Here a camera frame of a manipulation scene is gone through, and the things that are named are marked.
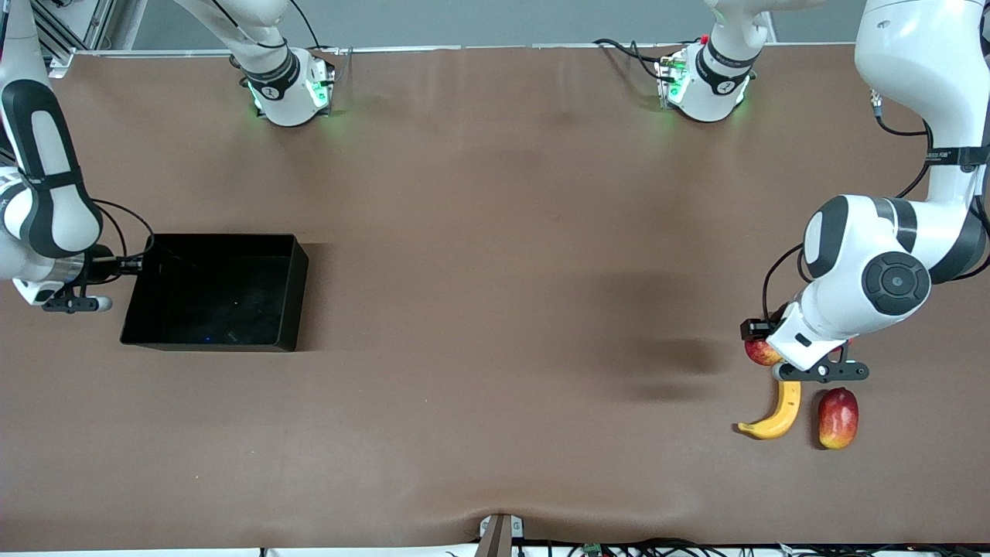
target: apple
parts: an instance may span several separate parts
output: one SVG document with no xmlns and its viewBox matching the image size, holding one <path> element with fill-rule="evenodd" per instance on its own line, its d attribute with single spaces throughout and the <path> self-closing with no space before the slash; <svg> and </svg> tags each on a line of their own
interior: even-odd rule
<svg viewBox="0 0 990 557">
<path fill-rule="evenodd" d="M 859 427 L 859 404 L 852 392 L 832 389 L 818 403 L 818 440 L 826 449 L 849 446 Z"/>
<path fill-rule="evenodd" d="M 746 341 L 745 354 L 761 366 L 773 366 L 784 361 L 784 358 L 765 340 Z"/>
</svg>

